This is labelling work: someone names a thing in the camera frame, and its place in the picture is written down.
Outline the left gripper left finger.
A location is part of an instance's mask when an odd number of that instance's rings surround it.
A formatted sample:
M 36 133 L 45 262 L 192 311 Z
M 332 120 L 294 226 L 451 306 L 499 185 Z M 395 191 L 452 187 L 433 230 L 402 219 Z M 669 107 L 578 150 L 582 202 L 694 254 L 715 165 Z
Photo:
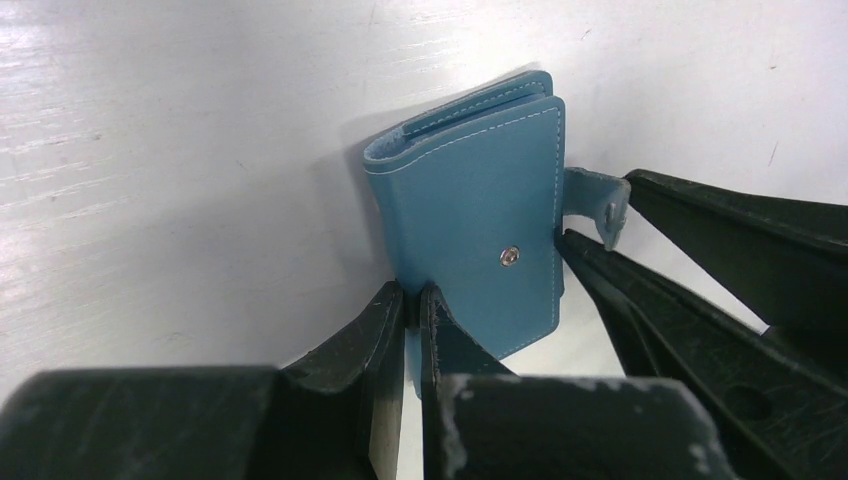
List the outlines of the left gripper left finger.
M 5 479 L 392 479 L 404 295 L 384 284 L 297 361 L 54 370 L 1 411 Z

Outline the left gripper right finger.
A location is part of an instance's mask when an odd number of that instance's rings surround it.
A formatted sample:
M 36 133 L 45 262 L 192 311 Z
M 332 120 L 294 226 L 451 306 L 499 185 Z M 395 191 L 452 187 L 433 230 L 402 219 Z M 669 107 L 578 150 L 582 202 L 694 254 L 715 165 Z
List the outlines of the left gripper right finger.
M 706 409 L 662 378 L 532 377 L 506 368 L 420 296 L 428 479 L 731 479 Z

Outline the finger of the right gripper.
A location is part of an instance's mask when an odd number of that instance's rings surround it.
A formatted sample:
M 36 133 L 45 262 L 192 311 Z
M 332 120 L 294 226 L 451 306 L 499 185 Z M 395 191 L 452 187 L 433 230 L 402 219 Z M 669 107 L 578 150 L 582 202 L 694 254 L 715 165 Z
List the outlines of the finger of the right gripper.
M 637 169 L 629 203 L 767 326 L 847 337 L 847 208 Z
M 624 373 L 682 382 L 741 479 L 843 479 L 847 389 L 680 284 L 579 232 L 556 247 L 594 302 Z

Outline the blue leather card holder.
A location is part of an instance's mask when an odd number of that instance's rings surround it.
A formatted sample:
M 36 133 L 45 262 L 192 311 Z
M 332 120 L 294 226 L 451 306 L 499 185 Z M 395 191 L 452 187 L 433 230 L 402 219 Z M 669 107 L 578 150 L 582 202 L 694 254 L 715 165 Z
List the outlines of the blue leather card holder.
M 630 185 L 565 160 L 566 106 L 529 70 L 424 112 L 363 152 L 395 278 L 437 285 L 458 324 L 505 358 L 553 332 L 564 293 L 555 239 L 591 219 L 613 249 Z

